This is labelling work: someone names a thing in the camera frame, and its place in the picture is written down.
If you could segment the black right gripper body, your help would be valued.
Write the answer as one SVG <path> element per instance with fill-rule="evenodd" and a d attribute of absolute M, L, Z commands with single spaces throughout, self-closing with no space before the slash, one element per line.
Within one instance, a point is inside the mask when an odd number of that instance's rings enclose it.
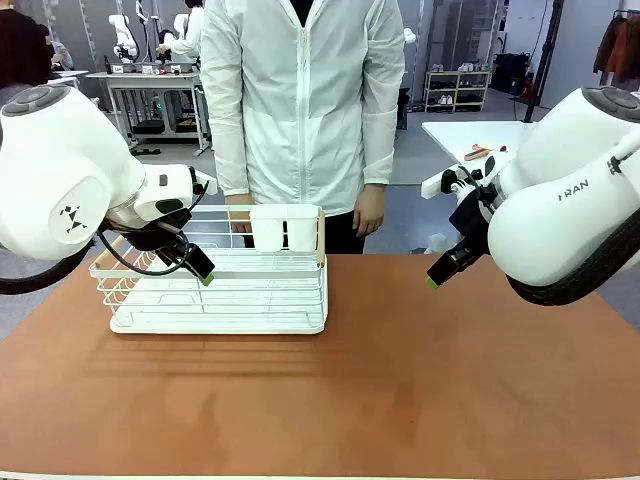
<path fill-rule="evenodd" d="M 458 245 L 472 253 L 488 254 L 489 218 L 496 200 L 494 187 L 478 187 L 458 204 L 449 222 L 461 235 Z"/>

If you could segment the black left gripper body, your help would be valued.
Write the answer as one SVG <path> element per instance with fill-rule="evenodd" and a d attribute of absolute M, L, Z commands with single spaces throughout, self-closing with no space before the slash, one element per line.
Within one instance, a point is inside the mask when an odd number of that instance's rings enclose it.
<path fill-rule="evenodd" d="M 183 227 L 191 218 L 188 209 L 179 210 L 152 221 L 139 230 L 129 232 L 127 240 L 141 251 L 166 249 L 174 253 L 184 253 L 187 241 Z"/>

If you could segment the person's right hand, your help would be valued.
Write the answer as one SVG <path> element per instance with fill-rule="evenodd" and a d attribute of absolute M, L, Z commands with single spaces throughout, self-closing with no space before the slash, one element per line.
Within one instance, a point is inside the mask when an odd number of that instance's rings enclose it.
<path fill-rule="evenodd" d="M 234 233 L 250 234 L 252 232 L 248 210 L 236 210 L 237 206 L 249 207 L 254 204 L 250 194 L 229 195 L 225 197 L 225 203 L 229 208 L 231 230 Z"/>

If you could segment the person's left hand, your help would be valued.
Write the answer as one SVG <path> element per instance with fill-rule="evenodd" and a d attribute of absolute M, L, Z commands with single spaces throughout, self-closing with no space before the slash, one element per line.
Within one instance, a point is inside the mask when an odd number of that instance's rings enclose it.
<path fill-rule="evenodd" d="M 359 194 L 353 218 L 353 229 L 357 237 L 366 237 L 382 226 L 385 213 L 385 190 L 384 184 L 366 184 Z"/>

